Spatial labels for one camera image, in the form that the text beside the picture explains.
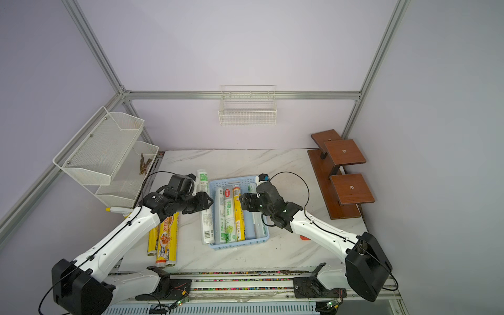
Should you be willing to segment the yellow icon wrap roll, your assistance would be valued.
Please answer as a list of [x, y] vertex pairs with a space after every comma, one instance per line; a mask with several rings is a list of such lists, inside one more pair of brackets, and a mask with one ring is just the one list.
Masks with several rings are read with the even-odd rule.
[[158, 227], [153, 228], [149, 233], [148, 233], [148, 247], [147, 247], [147, 255], [152, 257], [156, 256], [157, 250], [158, 250]]

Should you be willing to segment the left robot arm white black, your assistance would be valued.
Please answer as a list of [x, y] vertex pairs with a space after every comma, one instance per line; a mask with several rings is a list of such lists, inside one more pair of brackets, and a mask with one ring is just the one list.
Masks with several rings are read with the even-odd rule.
[[169, 183], [143, 197], [112, 232], [74, 260], [61, 259], [51, 270], [54, 302], [68, 314], [102, 314], [110, 305], [149, 295], [157, 300], [177, 295], [170, 274], [157, 266], [111, 276], [116, 263], [153, 228], [176, 213], [209, 209], [213, 199], [195, 192], [196, 176], [172, 174]]

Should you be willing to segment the upper white mesh shelf basket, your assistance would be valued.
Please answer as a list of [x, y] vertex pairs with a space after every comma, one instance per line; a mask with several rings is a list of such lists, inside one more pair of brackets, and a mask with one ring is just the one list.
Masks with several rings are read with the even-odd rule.
[[143, 129], [143, 119], [102, 107], [52, 162], [82, 186], [109, 186]]

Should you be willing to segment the white green grape wrap roll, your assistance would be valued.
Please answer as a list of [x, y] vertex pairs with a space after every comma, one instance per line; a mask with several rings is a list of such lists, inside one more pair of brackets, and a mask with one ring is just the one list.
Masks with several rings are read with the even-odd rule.
[[231, 187], [226, 187], [224, 189], [224, 210], [225, 210], [226, 243], [229, 244], [238, 240], [236, 232], [234, 199]]

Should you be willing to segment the brown clips in basket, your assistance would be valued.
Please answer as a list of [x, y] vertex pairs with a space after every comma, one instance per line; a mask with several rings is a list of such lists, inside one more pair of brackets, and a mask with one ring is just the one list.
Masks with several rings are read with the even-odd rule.
[[148, 169], [149, 169], [151, 162], [152, 162], [152, 158], [148, 158], [146, 160], [144, 157], [144, 154], [140, 155], [140, 167], [139, 167], [139, 169], [140, 169], [139, 174], [140, 175], [144, 175], [144, 174], [148, 173]]

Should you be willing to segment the yellow red chef wrap roll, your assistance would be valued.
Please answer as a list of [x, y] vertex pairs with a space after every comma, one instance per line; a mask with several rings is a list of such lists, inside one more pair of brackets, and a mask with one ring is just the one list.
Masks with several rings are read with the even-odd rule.
[[165, 268], [177, 262], [179, 213], [165, 219], [158, 226], [156, 266]]

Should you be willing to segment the white mesh shelf basket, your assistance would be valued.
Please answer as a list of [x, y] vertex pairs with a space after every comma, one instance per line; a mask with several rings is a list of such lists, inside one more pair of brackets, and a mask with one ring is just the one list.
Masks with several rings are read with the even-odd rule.
[[143, 119], [102, 107], [52, 162], [82, 186], [109, 186], [143, 129]]
[[[158, 146], [136, 141], [112, 183], [109, 186], [100, 186], [94, 196], [106, 207], [134, 207], [158, 151]], [[139, 174], [141, 154], [144, 154], [146, 160], [152, 158], [148, 173], [144, 175]]]

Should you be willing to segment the light blue plastic basket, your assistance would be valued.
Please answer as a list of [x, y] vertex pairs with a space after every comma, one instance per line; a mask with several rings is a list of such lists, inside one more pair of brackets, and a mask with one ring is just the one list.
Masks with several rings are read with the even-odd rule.
[[255, 193], [254, 176], [219, 179], [209, 182], [209, 193], [214, 200], [211, 208], [214, 241], [211, 249], [226, 249], [266, 242], [270, 232], [260, 213], [246, 211], [239, 198]]

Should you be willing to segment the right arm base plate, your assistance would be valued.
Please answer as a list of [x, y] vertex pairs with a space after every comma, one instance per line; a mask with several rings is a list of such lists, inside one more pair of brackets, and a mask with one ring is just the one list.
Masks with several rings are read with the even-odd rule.
[[293, 279], [294, 294], [296, 299], [313, 298], [346, 298], [344, 288], [326, 289], [316, 277], [295, 277]]

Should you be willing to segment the brown wooden tiered stand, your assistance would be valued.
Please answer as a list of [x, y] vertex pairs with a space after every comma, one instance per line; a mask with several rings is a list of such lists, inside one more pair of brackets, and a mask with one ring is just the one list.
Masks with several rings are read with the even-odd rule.
[[311, 138], [318, 148], [307, 153], [330, 219], [360, 217], [360, 205], [374, 203], [374, 196], [363, 175], [348, 174], [343, 168], [365, 164], [363, 153], [353, 140], [343, 139], [333, 129]]

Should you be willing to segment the lower white mesh shelf basket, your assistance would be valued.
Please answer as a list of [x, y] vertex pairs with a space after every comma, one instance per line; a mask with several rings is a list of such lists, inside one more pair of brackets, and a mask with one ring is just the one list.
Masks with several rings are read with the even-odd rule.
[[[158, 151], [158, 146], [136, 141], [112, 183], [109, 186], [100, 186], [94, 196], [106, 207], [134, 207]], [[144, 154], [146, 160], [152, 158], [148, 173], [144, 175], [139, 174], [141, 154]]]

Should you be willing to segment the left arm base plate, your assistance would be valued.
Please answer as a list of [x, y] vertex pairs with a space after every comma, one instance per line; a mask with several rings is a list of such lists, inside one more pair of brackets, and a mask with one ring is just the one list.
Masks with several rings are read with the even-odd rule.
[[162, 280], [153, 293], [138, 295], [136, 301], [178, 301], [188, 296], [192, 285], [191, 279]]

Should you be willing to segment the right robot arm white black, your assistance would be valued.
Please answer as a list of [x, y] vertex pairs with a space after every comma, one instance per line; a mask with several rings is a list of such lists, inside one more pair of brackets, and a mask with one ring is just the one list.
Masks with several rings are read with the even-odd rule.
[[345, 263], [350, 288], [374, 302], [392, 276], [392, 265], [377, 238], [369, 232], [356, 235], [326, 224], [293, 202], [286, 202], [271, 182], [262, 182], [255, 193], [240, 196], [241, 208], [259, 212], [278, 228], [304, 236]]

